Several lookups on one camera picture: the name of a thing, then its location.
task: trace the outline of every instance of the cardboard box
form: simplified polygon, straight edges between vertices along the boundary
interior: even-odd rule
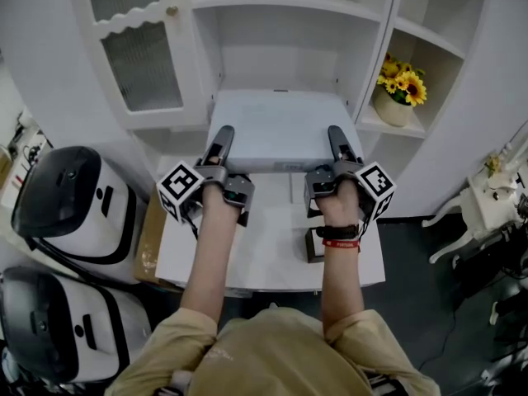
[[[134,260],[134,277],[173,292],[182,292],[182,288],[156,277],[159,247],[167,213],[159,201],[158,189],[154,186],[148,203],[143,230],[139,238],[138,250]]]
[[[11,159],[5,153],[0,153],[0,189],[3,188],[3,184],[9,176],[12,165],[13,162]]]

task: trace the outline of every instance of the cabinet knob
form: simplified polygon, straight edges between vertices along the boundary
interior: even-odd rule
[[[175,16],[178,13],[178,8],[176,6],[169,6],[165,11],[170,17]]]

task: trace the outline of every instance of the sunflower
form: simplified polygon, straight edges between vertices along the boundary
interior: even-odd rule
[[[400,75],[407,82],[407,96],[405,101],[416,107],[416,104],[423,104],[427,99],[427,90],[423,81],[414,72],[404,72]]]
[[[399,67],[399,72],[400,73],[403,73],[403,72],[412,72],[413,71],[413,66],[411,66],[410,63],[402,63]]]
[[[394,94],[396,92],[396,81],[387,78],[387,81],[385,82],[385,88],[389,94]]]
[[[496,153],[488,155],[484,166],[488,169],[488,177],[493,176],[497,172],[502,172],[501,159]]]
[[[403,75],[398,75],[396,78],[394,78],[394,81],[396,81],[396,86],[405,91],[407,89],[407,86],[408,86],[408,83],[407,81],[405,80],[405,78],[403,77]]]
[[[399,68],[396,63],[384,62],[381,72],[386,78],[395,78],[398,75]]]

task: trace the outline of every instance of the white chair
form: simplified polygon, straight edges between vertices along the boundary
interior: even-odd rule
[[[523,182],[528,184],[528,167],[525,165],[520,171]],[[442,217],[453,208],[460,207],[462,219],[467,226],[467,231],[456,241],[450,243],[429,257],[429,262],[434,264],[440,257],[448,252],[453,252],[467,245],[473,239],[478,242],[484,241],[493,235],[504,224],[510,222],[521,222],[522,219],[516,210],[520,192],[503,193],[500,196],[488,184],[488,173],[483,169],[474,177],[468,177],[469,186],[458,196],[447,201],[429,221],[424,220],[422,227],[426,228],[436,224]],[[511,189],[517,188],[516,181],[510,184]]]

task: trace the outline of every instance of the black watch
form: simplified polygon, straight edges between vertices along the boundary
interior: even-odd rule
[[[349,224],[344,228],[334,228],[332,226],[320,226],[315,229],[315,233],[324,239],[346,240],[359,238],[360,227],[358,224]]]

